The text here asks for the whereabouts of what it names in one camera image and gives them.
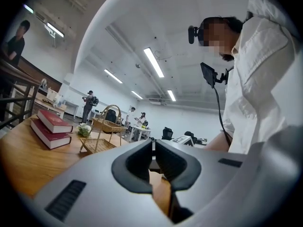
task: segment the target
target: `ceiling light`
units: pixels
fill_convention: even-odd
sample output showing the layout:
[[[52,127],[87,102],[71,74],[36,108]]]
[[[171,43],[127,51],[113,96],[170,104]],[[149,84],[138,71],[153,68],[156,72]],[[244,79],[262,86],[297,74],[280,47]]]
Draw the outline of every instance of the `ceiling light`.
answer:
[[[171,100],[175,102],[176,99],[175,99],[174,94],[172,93],[172,90],[167,90],[167,92],[169,93],[169,95],[170,95],[170,97],[171,97]]]
[[[135,91],[132,91],[133,94],[135,94],[138,98],[143,99],[139,94],[137,94]]]
[[[155,56],[152,53],[152,50],[150,48],[147,48],[147,49],[144,50],[144,52],[145,52],[146,56],[148,57],[148,59],[150,60],[152,66],[155,68],[156,72],[158,73],[158,76],[160,78],[163,78],[164,75],[163,75],[163,73],[160,69],[160,66],[159,66]]]
[[[56,29],[54,26],[52,26],[50,23],[47,23],[47,27],[51,28],[53,31],[55,31],[58,35],[60,35],[62,38],[64,38],[64,34],[60,32],[58,29]]]
[[[119,83],[123,83],[122,81],[120,81],[118,78],[116,78],[112,73],[110,73],[107,69],[104,70],[108,75],[110,75],[113,79],[115,79],[117,82]]]
[[[26,10],[28,10],[30,13],[34,13],[34,11],[28,6],[23,4],[23,6],[25,7]]]

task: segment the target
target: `backpack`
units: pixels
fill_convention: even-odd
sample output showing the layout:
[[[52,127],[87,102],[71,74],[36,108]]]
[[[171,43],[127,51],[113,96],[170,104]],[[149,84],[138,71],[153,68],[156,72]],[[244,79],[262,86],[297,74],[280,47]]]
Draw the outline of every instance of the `backpack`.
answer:
[[[92,105],[92,106],[97,106],[98,103],[99,103],[99,99],[97,99],[96,96],[94,96],[94,97],[90,100],[90,102],[89,102],[89,104]]]

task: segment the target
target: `red book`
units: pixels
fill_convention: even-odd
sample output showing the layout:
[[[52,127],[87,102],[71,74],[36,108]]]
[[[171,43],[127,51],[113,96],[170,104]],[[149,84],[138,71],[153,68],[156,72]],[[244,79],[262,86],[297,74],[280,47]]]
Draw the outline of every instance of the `red book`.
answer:
[[[30,126],[49,149],[63,146],[71,142],[71,137],[68,134],[52,134],[39,119],[32,119]]]
[[[72,126],[61,119],[54,113],[47,110],[39,110],[38,118],[45,124],[51,133],[70,133],[72,132]]]

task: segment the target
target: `small plant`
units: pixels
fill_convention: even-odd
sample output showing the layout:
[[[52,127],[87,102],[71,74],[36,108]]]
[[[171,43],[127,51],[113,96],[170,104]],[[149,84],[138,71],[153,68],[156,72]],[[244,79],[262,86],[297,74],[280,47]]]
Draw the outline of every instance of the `small plant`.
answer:
[[[84,137],[89,136],[90,130],[91,130],[91,127],[89,125],[86,125],[85,123],[81,123],[79,126],[77,126],[78,134],[82,135]]]

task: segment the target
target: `woven basket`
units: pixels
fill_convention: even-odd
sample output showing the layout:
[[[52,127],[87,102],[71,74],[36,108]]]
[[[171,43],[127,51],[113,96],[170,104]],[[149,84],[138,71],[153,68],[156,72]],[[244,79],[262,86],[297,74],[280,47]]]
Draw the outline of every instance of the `woven basket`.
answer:
[[[86,138],[81,138],[80,140],[81,140],[82,143],[85,142],[85,144],[83,145],[84,148],[89,153],[92,153],[92,154],[97,153],[97,152],[101,152],[101,151],[105,151],[105,150],[109,150],[109,149],[112,149],[112,148],[116,147],[112,143],[109,143],[105,139],[99,139],[97,148],[96,148],[96,144],[97,144],[98,139],[87,139],[86,140]]]
[[[108,120],[93,118],[93,122],[93,126],[96,126],[96,128],[98,129],[102,129],[102,131],[104,131],[105,133],[122,132],[127,130],[127,128]]]
[[[116,122],[110,122],[105,120],[108,110],[111,107],[116,107],[119,111],[119,114],[116,118]],[[121,146],[121,132],[126,130],[127,128],[122,127],[121,123],[120,125],[117,124],[117,119],[121,118],[121,110],[117,105],[109,105],[107,106],[103,112],[99,115],[98,118],[93,118],[94,124],[89,132],[89,135],[87,138],[81,139],[82,142],[82,146],[80,148],[80,152],[82,150],[82,148],[84,147],[88,152],[90,153],[97,153],[100,151],[104,151],[104,150],[108,150],[108,149],[112,149],[115,148],[115,146],[113,144],[110,143],[110,140],[112,139],[113,133],[114,132],[119,132],[120,133],[120,146]],[[97,139],[91,139],[90,133],[93,131],[94,128],[99,128],[99,134],[98,134],[98,138]],[[108,132],[112,132],[109,141],[107,141],[106,139],[100,139],[100,135],[101,132],[104,131],[106,133]]]

